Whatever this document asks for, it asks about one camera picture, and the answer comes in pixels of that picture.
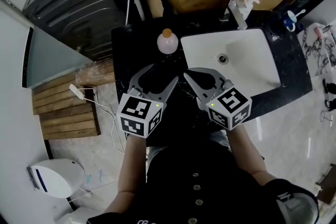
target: plastic bottle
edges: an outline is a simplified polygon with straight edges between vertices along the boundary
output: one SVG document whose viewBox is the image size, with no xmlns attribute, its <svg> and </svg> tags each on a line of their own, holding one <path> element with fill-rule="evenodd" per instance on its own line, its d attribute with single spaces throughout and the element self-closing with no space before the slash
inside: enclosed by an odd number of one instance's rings
<svg viewBox="0 0 336 224">
<path fill-rule="evenodd" d="M 179 39 L 170 29 L 166 28 L 157 38 L 157 43 L 160 52 L 172 54 L 177 50 Z"/>
</svg>

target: sink drain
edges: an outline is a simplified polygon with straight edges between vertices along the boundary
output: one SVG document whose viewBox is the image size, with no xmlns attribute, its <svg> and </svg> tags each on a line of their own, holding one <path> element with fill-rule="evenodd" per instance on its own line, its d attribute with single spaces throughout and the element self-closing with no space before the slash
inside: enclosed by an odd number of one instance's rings
<svg viewBox="0 0 336 224">
<path fill-rule="evenodd" d="M 227 55 L 225 54 L 219 54 L 217 56 L 217 60 L 221 65 L 226 65 L 229 62 L 229 59 L 227 58 Z"/>
</svg>

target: marble floor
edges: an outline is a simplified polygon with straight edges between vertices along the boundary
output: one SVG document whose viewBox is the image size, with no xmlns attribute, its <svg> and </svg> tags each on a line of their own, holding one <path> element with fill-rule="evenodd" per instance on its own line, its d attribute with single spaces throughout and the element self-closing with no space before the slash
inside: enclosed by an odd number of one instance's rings
<svg viewBox="0 0 336 224">
<path fill-rule="evenodd" d="M 336 82 L 336 71 L 323 75 L 327 81 Z M 269 114 L 245 123 L 256 147 L 265 158 L 269 172 L 284 178 L 314 193 L 314 184 L 336 162 L 336 111 L 331 126 L 328 120 L 320 121 L 320 113 L 325 109 L 322 77 L 312 78 L 313 91 L 304 97 L 279 108 Z M 115 83 L 98 87 L 99 102 L 117 110 Z M 72 199 L 77 206 L 85 206 L 103 211 L 117 193 L 117 180 L 123 154 L 114 149 L 111 137 L 112 121 L 101 110 L 97 110 L 102 134 L 97 137 L 73 140 L 50 141 L 55 158 L 71 158 L 78 161 L 87 175 L 83 189 L 96 190 L 92 197 L 82 197 L 78 190 Z M 119 132 L 123 148 L 125 139 Z M 116 147 L 122 150 L 116 131 L 112 133 Z"/>
</svg>

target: cup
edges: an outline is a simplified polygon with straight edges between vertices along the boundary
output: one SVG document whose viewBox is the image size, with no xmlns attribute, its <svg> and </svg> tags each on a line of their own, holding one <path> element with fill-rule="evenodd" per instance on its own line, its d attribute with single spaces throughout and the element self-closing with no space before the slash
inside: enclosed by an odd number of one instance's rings
<svg viewBox="0 0 336 224">
<path fill-rule="evenodd" d="M 298 19 L 296 18 L 295 14 L 292 11 L 287 11 L 284 15 L 283 24 L 290 32 L 295 31 L 295 24 L 298 22 Z"/>
</svg>

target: sink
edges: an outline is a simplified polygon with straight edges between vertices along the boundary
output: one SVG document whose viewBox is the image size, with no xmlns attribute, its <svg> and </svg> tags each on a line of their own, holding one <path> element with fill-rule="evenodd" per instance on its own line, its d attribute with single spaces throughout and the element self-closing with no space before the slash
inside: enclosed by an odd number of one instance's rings
<svg viewBox="0 0 336 224">
<path fill-rule="evenodd" d="M 181 38 L 189 68 L 212 68 L 252 97 L 280 87 L 278 70 L 261 29 Z"/>
</svg>

